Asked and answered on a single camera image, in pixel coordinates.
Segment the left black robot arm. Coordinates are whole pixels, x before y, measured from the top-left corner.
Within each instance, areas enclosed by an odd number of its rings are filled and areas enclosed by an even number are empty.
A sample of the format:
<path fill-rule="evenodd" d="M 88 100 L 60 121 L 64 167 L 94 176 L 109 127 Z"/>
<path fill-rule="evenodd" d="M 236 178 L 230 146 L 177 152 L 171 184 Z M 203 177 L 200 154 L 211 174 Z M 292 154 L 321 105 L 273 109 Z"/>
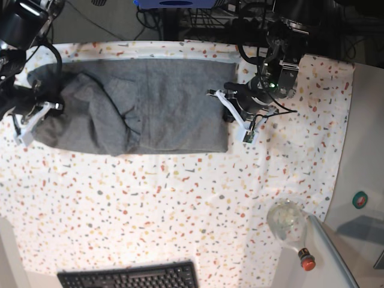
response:
<path fill-rule="evenodd" d="M 268 46 L 265 56 L 248 56 L 241 38 L 240 56 L 257 68 L 256 74 L 246 84 L 224 85 L 226 99 L 243 121 L 255 121 L 260 111 L 281 107 L 280 99 L 294 96 L 299 62 L 306 53 L 311 32 L 320 24 L 322 6 L 321 1 L 261 1 L 240 9 L 240 25 L 245 25 L 246 16 L 261 11 L 262 19 L 255 30 Z"/>

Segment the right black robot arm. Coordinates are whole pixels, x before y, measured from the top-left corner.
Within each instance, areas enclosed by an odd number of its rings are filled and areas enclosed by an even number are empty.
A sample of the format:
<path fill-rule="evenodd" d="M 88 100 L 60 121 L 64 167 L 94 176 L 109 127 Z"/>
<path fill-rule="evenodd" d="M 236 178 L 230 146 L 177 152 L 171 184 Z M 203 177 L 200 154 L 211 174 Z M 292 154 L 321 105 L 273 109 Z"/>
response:
<path fill-rule="evenodd" d="M 45 101 L 63 105 L 59 96 L 62 58 L 47 40 L 47 32 L 61 14 L 64 1 L 9 1 L 1 6 L 1 117 L 28 115 Z M 48 48 L 56 58 L 50 78 L 32 88 L 15 85 L 30 57 L 27 50 L 36 46 Z"/>

